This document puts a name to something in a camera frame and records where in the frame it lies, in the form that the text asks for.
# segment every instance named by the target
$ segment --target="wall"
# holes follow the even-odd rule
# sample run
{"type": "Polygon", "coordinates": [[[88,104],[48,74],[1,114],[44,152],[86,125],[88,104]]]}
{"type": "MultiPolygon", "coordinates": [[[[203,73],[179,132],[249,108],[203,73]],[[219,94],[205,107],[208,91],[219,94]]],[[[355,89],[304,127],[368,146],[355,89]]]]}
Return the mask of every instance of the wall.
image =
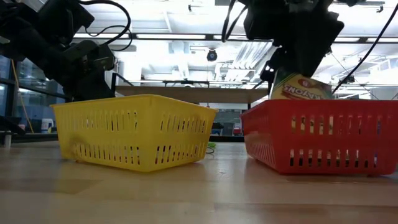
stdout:
{"type": "Polygon", "coordinates": [[[398,87],[380,87],[371,89],[371,93],[377,97],[378,100],[398,100],[398,87]]]}
{"type": "MultiPolygon", "coordinates": [[[[207,103],[200,103],[200,106],[207,106],[207,103]]],[[[231,109],[231,110],[247,110],[248,105],[243,103],[209,103],[213,109],[231,109]]]]}

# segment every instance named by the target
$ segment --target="window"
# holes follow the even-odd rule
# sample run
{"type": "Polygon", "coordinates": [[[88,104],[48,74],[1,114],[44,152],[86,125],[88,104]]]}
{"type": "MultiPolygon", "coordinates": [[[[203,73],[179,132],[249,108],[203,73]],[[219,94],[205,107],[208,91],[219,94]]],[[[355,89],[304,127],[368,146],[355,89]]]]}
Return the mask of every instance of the window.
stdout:
{"type": "Polygon", "coordinates": [[[54,93],[63,94],[61,85],[45,77],[44,72],[29,59],[25,59],[17,66],[19,83],[46,89],[54,93]]]}
{"type": "Polygon", "coordinates": [[[25,125],[25,128],[28,132],[30,132],[30,127],[25,117],[24,109],[19,98],[20,96],[22,96],[28,118],[32,123],[35,133],[41,132],[41,124],[43,119],[52,119],[54,127],[57,126],[55,123],[54,112],[50,105],[64,103],[65,99],[20,88],[17,105],[14,111],[14,117],[20,119],[19,124],[25,125]]]}
{"type": "Polygon", "coordinates": [[[9,78],[10,60],[0,55],[0,78],[9,78]]]}
{"type": "Polygon", "coordinates": [[[6,112],[7,86],[0,84],[0,115],[4,116],[6,112]]]}

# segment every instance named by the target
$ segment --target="red basket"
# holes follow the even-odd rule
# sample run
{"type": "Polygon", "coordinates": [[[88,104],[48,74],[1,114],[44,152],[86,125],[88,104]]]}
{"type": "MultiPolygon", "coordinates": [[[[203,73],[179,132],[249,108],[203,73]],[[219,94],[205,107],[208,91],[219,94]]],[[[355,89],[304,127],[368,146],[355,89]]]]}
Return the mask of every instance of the red basket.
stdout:
{"type": "Polygon", "coordinates": [[[268,100],[242,114],[248,154],[281,174],[391,174],[398,101],[268,100]]]}

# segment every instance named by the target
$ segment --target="green object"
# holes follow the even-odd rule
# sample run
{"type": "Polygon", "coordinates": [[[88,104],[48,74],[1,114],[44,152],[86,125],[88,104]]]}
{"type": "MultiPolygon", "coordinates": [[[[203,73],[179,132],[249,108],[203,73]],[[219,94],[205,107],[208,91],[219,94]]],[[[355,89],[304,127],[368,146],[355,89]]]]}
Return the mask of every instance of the green object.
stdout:
{"type": "Polygon", "coordinates": [[[209,143],[207,144],[207,147],[210,147],[210,148],[215,149],[215,148],[217,147],[217,144],[214,143],[214,142],[209,142],[209,143]]]}

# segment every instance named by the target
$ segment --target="wire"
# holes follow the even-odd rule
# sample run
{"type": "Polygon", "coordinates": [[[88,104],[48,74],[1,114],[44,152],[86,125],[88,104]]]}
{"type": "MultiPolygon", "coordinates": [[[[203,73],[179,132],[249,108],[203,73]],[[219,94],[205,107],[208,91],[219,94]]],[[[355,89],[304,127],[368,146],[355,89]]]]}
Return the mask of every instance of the wire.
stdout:
{"type": "Polygon", "coordinates": [[[215,152],[214,148],[212,148],[212,147],[208,146],[207,149],[210,149],[211,151],[210,152],[206,151],[206,154],[213,154],[215,152]]]}
{"type": "Polygon", "coordinates": [[[124,27],[123,31],[121,33],[119,33],[116,37],[113,37],[112,39],[106,41],[105,43],[103,43],[103,45],[109,45],[110,43],[114,42],[115,40],[119,39],[120,37],[122,37],[130,28],[131,25],[131,17],[129,12],[127,11],[126,8],[124,8],[122,5],[120,5],[119,3],[116,3],[114,1],[110,1],[110,0],[91,0],[91,1],[82,1],[82,0],[78,0],[78,2],[82,5],[92,5],[92,4],[110,4],[112,6],[116,6],[118,8],[120,8],[120,10],[122,10],[126,17],[127,17],[127,25],[124,27]]]}
{"type": "MultiPolygon", "coordinates": [[[[339,65],[346,71],[346,72],[348,72],[347,71],[347,69],[344,67],[344,65],[343,64],[341,64],[340,63],[340,61],[335,57],[335,55],[333,54],[333,53],[331,53],[331,56],[333,56],[334,58],[335,58],[335,60],[337,61],[337,63],[339,63],[339,65]]],[[[375,96],[373,93],[372,93],[372,91],[370,91],[370,90],[368,90],[367,88],[365,88],[365,86],[362,86],[366,91],[368,91],[369,93],[370,93],[370,95],[372,95],[373,97],[375,97],[375,99],[379,99],[377,96],[375,96]]]]}
{"type": "MultiPolygon", "coordinates": [[[[19,91],[19,82],[18,82],[17,70],[15,69],[14,60],[11,60],[11,63],[12,63],[12,71],[13,71],[14,78],[15,78],[15,84],[17,85],[17,88],[19,91]]],[[[25,117],[26,117],[27,123],[29,124],[30,130],[32,131],[32,133],[35,133],[33,130],[33,127],[32,127],[32,123],[30,122],[30,119],[27,115],[25,104],[24,104],[24,99],[22,98],[21,92],[19,92],[19,99],[21,100],[22,108],[24,109],[25,117]]]]}
{"type": "Polygon", "coordinates": [[[238,16],[235,18],[235,20],[232,22],[231,27],[229,27],[229,30],[228,30],[228,32],[226,33],[225,40],[228,40],[228,39],[229,39],[229,37],[230,37],[230,35],[231,35],[231,33],[232,33],[232,30],[234,29],[236,23],[239,21],[239,18],[242,16],[243,12],[244,12],[246,9],[248,9],[248,6],[247,6],[247,5],[243,7],[243,9],[242,9],[241,12],[239,13],[239,15],[238,15],[238,16]]]}
{"type": "Polygon", "coordinates": [[[393,100],[395,97],[397,97],[398,96],[398,93],[397,94],[395,94],[392,98],[391,98],[391,100],[393,100]]]}
{"type": "MultiPolygon", "coordinates": [[[[92,36],[92,37],[97,37],[97,36],[99,36],[99,35],[101,35],[101,34],[103,34],[105,31],[107,31],[108,29],[110,29],[110,28],[117,28],[117,27],[122,27],[122,28],[125,28],[126,26],[123,26],[123,25],[114,25],[114,26],[109,26],[109,27],[107,27],[107,28],[105,28],[105,29],[103,29],[103,30],[101,30],[99,33],[97,33],[97,34],[91,34],[90,32],[88,32],[88,30],[87,30],[87,28],[85,28],[86,29],[86,33],[88,34],[88,35],[90,35],[90,36],[92,36]]],[[[126,49],[128,49],[130,46],[131,46],[131,44],[132,44],[132,32],[131,32],[131,30],[130,29],[128,29],[128,32],[130,33],[130,35],[129,35],[129,37],[130,37],[130,43],[129,44],[127,44],[127,46],[125,46],[124,48],[122,48],[122,49],[119,49],[119,50],[113,50],[113,51],[123,51],[123,50],[126,50],[126,49]]]]}
{"type": "Polygon", "coordinates": [[[231,15],[231,11],[232,11],[232,8],[235,5],[235,2],[236,2],[236,0],[231,0],[231,2],[229,3],[228,12],[226,14],[226,18],[225,18],[225,21],[224,21],[223,31],[221,33],[221,41],[223,43],[226,42],[226,30],[227,30],[228,24],[229,24],[229,15],[231,15]]]}
{"type": "Polygon", "coordinates": [[[255,90],[257,87],[261,86],[261,84],[263,84],[265,82],[265,80],[261,80],[259,83],[257,83],[252,90],[255,90]]]}
{"type": "Polygon", "coordinates": [[[380,34],[378,35],[378,37],[376,38],[376,40],[374,41],[374,43],[372,44],[371,48],[368,50],[368,52],[365,54],[365,56],[362,58],[362,60],[357,64],[357,66],[355,66],[354,69],[352,69],[352,71],[350,71],[350,73],[336,86],[336,88],[333,90],[332,94],[334,94],[337,89],[340,88],[340,86],[347,81],[347,79],[352,76],[352,74],[359,68],[359,66],[362,65],[362,63],[366,60],[366,58],[369,56],[369,54],[372,52],[373,48],[376,46],[376,44],[379,42],[380,38],[383,36],[384,32],[386,31],[387,27],[390,25],[392,19],[394,18],[394,16],[396,15],[398,10],[398,3],[395,7],[395,9],[393,10],[393,12],[391,13],[390,18],[388,19],[388,21],[386,22],[386,24],[384,25],[383,29],[380,31],[380,34]]]}

